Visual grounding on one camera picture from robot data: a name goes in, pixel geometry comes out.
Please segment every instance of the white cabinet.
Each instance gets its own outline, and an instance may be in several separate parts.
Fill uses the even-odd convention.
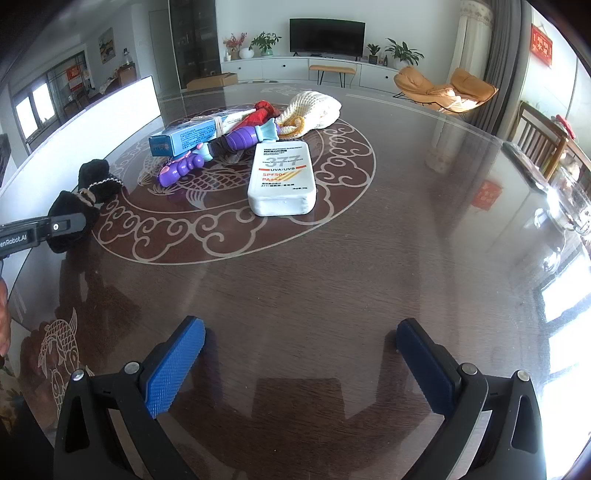
[[[345,88],[368,88],[381,92],[399,93],[400,90],[394,83],[394,75],[397,70],[371,65],[359,61],[347,61],[336,59],[324,59],[321,57],[270,57],[248,60],[232,60],[222,63],[222,72],[233,72],[238,75],[239,82],[249,80],[278,80],[280,82],[308,83],[310,86],[316,83],[322,72],[309,70],[312,65],[327,67],[350,68],[355,75],[348,73],[345,78]],[[325,72],[323,85],[339,86],[338,72]]]
[[[239,82],[261,80],[263,78],[261,63],[261,59],[225,61],[222,63],[222,72],[236,73]]]
[[[262,77],[265,80],[307,80],[308,59],[263,59]]]
[[[372,88],[375,90],[382,90],[383,92],[399,93],[400,90],[394,83],[394,75],[397,73],[397,70],[386,67],[379,67],[370,64],[363,65],[361,67],[359,86]]]

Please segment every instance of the toothpaste box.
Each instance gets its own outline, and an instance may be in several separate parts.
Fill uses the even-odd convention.
[[[248,203],[258,216],[303,215],[314,208],[316,181],[306,142],[256,146]]]
[[[231,109],[206,116],[196,116],[188,122],[169,127],[149,137],[153,157],[174,157],[201,142],[227,134],[255,110]]]

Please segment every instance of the red sign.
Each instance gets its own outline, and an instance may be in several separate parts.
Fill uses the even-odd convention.
[[[78,65],[74,65],[67,69],[66,75],[68,76],[68,84],[70,85],[71,91],[82,88],[82,75],[80,75],[80,67]]]
[[[492,183],[490,180],[485,180],[482,182],[482,185],[480,185],[480,189],[476,192],[476,195],[474,195],[472,205],[488,212],[496,202],[497,198],[501,195],[502,191],[503,189],[496,183]]]
[[[548,67],[552,66],[552,40],[535,25],[531,26],[531,52]]]
[[[76,77],[80,76],[80,67],[78,65],[74,65],[66,70],[66,74],[68,75],[68,80],[72,80]]]

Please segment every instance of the purple plastic toy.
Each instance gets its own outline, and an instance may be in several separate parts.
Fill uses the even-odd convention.
[[[200,143],[194,149],[172,157],[158,175],[160,185],[170,187],[194,168],[202,168],[204,163],[224,153],[236,153],[253,147],[262,141],[279,140],[277,131],[279,127],[275,119],[271,118],[260,127],[240,127],[220,138],[210,142]]]
[[[177,157],[172,157],[158,175],[160,185],[170,187],[180,177],[185,176],[194,168],[203,168],[205,161],[201,155],[195,154],[190,150]]]

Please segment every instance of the television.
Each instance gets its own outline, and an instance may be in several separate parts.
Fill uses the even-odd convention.
[[[290,18],[290,51],[363,56],[365,23],[326,18]]]

